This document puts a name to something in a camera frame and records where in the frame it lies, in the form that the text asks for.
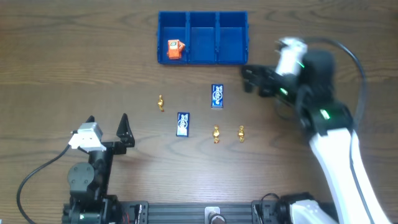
wood grain surface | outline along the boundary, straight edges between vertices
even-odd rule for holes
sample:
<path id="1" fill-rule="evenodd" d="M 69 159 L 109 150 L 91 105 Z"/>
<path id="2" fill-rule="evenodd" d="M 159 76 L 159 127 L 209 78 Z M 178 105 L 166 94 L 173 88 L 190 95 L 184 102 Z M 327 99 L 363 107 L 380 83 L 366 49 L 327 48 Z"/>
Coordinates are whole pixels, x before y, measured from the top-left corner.
<path id="1" fill-rule="evenodd" d="M 0 219 L 26 223 L 16 192 L 55 157 L 70 131 L 94 115 L 114 139 L 123 113 L 136 147 L 113 162 L 109 193 L 149 202 L 250 202 L 268 192 L 309 191 L 331 200 L 321 167 L 272 99 L 243 92 L 237 67 L 163 66 L 156 59 L 158 11 L 249 13 L 249 63 L 276 64 L 287 35 L 325 36 L 362 61 L 369 90 L 359 130 L 374 191 L 398 222 L 398 2 L 395 0 L 3 0 L 0 1 Z M 358 74 L 343 52 L 339 98 L 354 110 Z M 210 85 L 225 106 L 211 110 Z M 164 96 L 165 112 L 156 105 Z M 191 113 L 190 137 L 175 137 L 177 112 Z M 213 144 L 213 125 L 220 143 Z M 245 142 L 236 135 L 245 126 Z M 22 204 L 37 223 L 60 223 L 67 173 L 87 156 L 68 151 L 34 175 Z"/>

green led indicator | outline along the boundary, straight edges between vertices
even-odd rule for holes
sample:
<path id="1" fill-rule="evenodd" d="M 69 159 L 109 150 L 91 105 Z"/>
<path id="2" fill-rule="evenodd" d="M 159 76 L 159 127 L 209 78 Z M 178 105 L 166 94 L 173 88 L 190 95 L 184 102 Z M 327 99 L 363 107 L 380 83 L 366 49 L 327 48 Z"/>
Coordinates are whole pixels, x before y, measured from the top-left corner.
<path id="1" fill-rule="evenodd" d="M 320 111 L 324 119 L 330 119 L 330 116 L 327 111 L 325 111 L 324 109 L 321 109 Z"/>
<path id="2" fill-rule="evenodd" d="M 304 68 L 303 63 L 301 63 L 301 62 L 299 62 L 299 61 L 297 61 L 297 63 L 298 63 L 302 68 Z"/>
<path id="3" fill-rule="evenodd" d="M 284 88 L 280 88 L 279 89 L 283 94 L 285 94 L 287 96 L 287 91 Z"/>

gold wrapped candy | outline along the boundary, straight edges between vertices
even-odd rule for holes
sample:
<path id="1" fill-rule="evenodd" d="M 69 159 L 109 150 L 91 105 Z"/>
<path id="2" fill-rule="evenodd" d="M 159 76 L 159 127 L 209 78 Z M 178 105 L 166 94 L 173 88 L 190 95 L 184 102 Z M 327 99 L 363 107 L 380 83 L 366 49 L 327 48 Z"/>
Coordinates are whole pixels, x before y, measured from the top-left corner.
<path id="1" fill-rule="evenodd" d="M 220 141 L 218 136 L 220 136 L 220 131 L 218 130 L 218 125 L 214 125 L 214 131 L 213 131 L 214 144 L 217 144 Z"/>
<path id="2" fill-rule="evenodd" d="M 160 109 L 161 112 L 164 112 L 162 95 L 159 95 L 159 99 L 157 100 L 157 106 L 159 106 L 159 109 Z"/>
<path id="3" fill-rule="evenodd" d="M 239 131 L 238 131 L 238 137 L 239 137 L 239 141 L 241 143 L 244 142 L 244 131 L 243 131 L 243 126 L 239 126 Z"/>

blue tray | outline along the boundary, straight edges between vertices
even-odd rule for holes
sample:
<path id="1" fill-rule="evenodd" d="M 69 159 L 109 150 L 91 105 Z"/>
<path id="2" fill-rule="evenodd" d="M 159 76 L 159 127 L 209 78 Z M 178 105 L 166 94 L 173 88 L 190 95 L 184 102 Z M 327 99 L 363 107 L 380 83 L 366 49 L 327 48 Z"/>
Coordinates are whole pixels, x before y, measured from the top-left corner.
<path id="1" fill-rule="evenodd" d="M 182 58 L 170 60 L 167 41 L 185 44 Z M 248 62 L 248 13 L 159 12 L 157 60 L 162 64 L 243 65 Z"/>

orange package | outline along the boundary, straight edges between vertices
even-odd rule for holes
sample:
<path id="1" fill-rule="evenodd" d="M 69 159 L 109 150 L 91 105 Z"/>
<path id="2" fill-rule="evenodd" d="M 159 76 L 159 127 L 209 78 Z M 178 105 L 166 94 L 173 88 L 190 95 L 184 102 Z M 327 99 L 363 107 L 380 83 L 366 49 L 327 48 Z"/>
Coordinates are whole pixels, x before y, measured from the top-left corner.
<path id="1" fill-rule="evenodd" d="M 169 40 L 167 43 L 169 46 L 169 50 L 167 51 L 169 59 L 181 59 L 185 44 L 180 40 Z"/>

